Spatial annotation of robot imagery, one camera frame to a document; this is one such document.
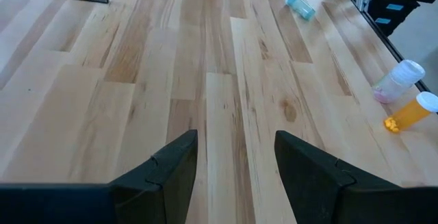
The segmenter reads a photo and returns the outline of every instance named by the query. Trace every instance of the clear plastic container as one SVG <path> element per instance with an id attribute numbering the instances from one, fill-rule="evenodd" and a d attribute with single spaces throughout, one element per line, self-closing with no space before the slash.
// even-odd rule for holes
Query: clear plastic container
<path id="1" fill-rule="evenodd" d="M 304 0 L 286 0 L 286 5 L 299 13 L 307 21 L 315 14 L 315 10 Z"/>
<path id="2" fill-rule="evenodd" d="M 391 103 L 425 74 L 426 72 L 417 62 L 403 60 L 372 87 L 374 97 L 381 103 Z"/>
<path id="3" fill-rule="evenodd" d="M 433 112 L 438 112 L 438 97 L 430 92 L 421 92 L 383 123 L 389 131 L 397 133 Z"/>

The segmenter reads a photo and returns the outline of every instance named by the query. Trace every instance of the orange pill container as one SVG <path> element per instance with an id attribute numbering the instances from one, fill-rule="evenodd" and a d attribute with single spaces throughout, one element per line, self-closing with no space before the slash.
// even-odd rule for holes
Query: orange pill container
<path id="1" fill-rule="evenodd" d="M 430 92 L 421 92 L 414 100 L 384 120 L 391 132 L 400 132 L 433 112 L 438 112 L 438 97 Z"/>

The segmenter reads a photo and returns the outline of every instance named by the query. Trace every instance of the white plastic bottle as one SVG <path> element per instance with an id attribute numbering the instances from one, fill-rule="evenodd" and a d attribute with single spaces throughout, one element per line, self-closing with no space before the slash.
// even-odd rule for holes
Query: white plastic bottle
<path id="1" fill-rule="evenodd" d="M 417 62 L 403 60 L 372 87 L 374 97 L 381 103 L 391 103 L 425 74 L 426 72 Z"/>

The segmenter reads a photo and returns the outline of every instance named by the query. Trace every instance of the light blue plastic bottle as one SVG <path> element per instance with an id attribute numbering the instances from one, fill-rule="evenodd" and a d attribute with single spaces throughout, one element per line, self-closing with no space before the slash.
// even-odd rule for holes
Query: light blue plastic bottle
<path id="1" fill-rule="evenodd" d="M 315 14 L 315 10 L 303 0 L 286 0 L 286 4 L 307 21 Z"/>

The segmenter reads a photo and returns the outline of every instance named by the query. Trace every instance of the light wood surface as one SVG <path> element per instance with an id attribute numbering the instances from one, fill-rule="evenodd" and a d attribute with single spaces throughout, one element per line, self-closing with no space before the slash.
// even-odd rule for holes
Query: light wood surface
<path id="1" fill-rule="evenodd" d="M 0 180 L 109 182 L 199 132 L 187 223 L 293 223 L 284 129 L 401 186 L 438 185 L 438 116 L 401 134 L 396 65 L 350 0 L 0 0 Z"/>

